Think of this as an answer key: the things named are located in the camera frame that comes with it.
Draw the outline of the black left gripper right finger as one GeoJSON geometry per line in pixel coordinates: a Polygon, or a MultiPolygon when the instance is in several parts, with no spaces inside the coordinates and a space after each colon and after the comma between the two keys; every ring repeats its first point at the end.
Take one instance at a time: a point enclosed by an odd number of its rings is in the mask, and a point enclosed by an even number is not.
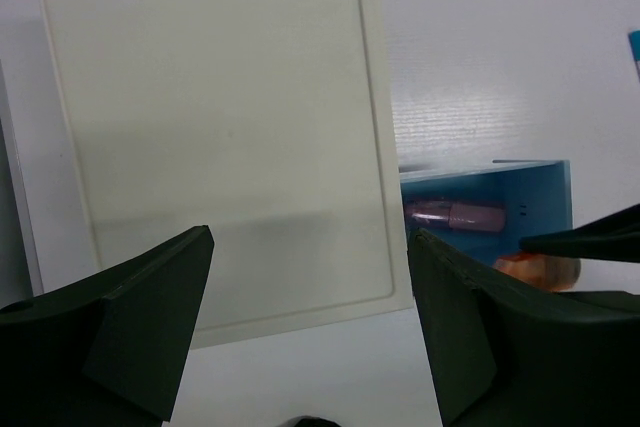
{"type": "Polygon", "coordinates": [[[635,426],[639,299],[546,292],[424,230],[409,268],[446,426],[635,426]]]}

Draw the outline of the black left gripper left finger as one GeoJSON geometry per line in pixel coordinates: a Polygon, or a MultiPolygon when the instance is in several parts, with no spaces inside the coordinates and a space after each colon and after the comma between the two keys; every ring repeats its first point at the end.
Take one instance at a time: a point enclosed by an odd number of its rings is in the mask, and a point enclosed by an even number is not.
{"type": "Polygon", "coordinates": [[[214,251],[206,226],[1,310],[4,426],[170,421],[214,251]]]}

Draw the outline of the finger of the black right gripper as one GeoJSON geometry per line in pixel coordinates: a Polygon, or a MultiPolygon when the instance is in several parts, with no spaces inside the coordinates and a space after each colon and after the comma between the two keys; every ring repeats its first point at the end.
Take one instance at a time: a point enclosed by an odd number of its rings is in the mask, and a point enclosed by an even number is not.
{"type": "Polygon", "coordinates": [[[579,228],[524,237],[519,248],[554,257],[638,262],[639,211],[636,204],[579,228]]]}

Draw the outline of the blue transparent drawer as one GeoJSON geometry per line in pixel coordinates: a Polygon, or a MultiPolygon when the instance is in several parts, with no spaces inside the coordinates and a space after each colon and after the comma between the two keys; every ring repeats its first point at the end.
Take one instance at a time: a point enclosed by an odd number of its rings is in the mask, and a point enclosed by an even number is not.
{"type": "Polygon", "coordinates": [[[506,224],[499,233],[424,228],[466,255],[492,265],[519,250],[523,237],[573,226],[570,164],[565,160],[495,160],[458,167],[414,167],[400,173],[403,207],[421,200],[499,206],[506,224]]]}

